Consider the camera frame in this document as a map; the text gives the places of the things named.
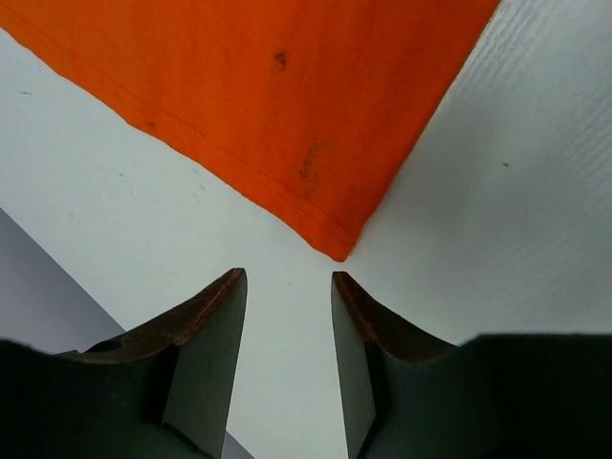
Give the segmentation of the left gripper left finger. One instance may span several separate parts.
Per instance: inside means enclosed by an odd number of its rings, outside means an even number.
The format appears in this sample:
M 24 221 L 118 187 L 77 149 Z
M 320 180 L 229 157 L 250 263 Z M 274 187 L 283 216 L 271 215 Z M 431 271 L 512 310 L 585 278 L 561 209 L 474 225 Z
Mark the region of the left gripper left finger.
M 246 313 L 233 268 L 84 352 L 1 343 L 5 458 L 218 458 Z

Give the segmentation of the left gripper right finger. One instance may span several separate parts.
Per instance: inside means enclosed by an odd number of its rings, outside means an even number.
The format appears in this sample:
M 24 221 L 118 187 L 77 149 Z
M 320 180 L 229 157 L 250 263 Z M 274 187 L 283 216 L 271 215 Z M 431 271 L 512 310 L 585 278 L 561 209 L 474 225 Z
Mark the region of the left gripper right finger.
M 331 306 L 352 458 L 607 458 L 611 338 L 436 338 L 332 276 Z

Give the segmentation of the orange t-shirt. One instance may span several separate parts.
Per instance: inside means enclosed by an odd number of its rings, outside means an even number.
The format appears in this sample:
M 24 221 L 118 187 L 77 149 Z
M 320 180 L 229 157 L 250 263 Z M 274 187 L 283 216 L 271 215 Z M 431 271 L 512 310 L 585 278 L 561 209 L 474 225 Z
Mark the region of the orange t-shirt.
M 55 72 L 344 261 L 497 3 L 5 1 Z

